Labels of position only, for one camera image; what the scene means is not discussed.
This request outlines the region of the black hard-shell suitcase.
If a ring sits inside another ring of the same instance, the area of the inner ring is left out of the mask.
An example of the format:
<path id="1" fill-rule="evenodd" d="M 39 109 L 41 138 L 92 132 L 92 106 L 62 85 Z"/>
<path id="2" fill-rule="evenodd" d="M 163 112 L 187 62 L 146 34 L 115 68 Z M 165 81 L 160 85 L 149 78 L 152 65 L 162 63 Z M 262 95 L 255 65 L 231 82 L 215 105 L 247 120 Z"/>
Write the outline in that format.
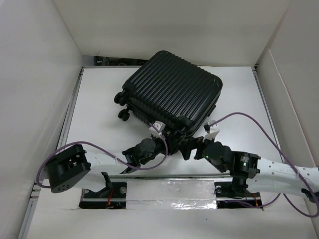
<path id="1" fill-rule="evenodd" d="M 162 50 L 124 82 L 114 102 L 146 123 L 158 120 L 191 137 L 215 109 L 222 87 L 218 76 Z"/>

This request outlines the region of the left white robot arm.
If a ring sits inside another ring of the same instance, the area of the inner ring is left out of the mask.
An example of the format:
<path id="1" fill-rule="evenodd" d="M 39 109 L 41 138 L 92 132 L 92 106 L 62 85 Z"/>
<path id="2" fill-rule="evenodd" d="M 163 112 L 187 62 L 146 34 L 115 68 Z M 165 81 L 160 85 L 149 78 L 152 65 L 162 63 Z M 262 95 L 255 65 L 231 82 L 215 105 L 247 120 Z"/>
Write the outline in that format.
<path id="1" fill-rule="evenodd" d="M 73 142 L 45 163 L 49 188 L 55 194 L 83 188 L 107 197 L 111 193 L 109 175 L 156 169 L 177 152 L 180 142 L 175 134 L 153 132 L 150 138 L 123 151 L 125 160 L 90 142 Z"/>

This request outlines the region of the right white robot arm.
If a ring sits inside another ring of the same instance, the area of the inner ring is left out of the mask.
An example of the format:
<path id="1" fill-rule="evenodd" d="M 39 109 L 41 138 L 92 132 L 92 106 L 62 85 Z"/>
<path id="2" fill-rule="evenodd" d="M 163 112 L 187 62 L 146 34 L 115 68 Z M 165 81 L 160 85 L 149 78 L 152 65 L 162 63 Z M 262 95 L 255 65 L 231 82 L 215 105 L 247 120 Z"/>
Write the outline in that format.
<path id="1" fill-rule="evenodd" d="M 233 151 L 213 139 L 190 138 L 180 146 L 185 160 L 196 150 L 194 159 L 205 159 L 219 172 L 229 172 L 230 182 L 216 184 L 220 197 L 243 198 L 250 193 L 290 194 L 314 202 L 319 197 L 319 169 L 278 163 L 256 154 Z"/>

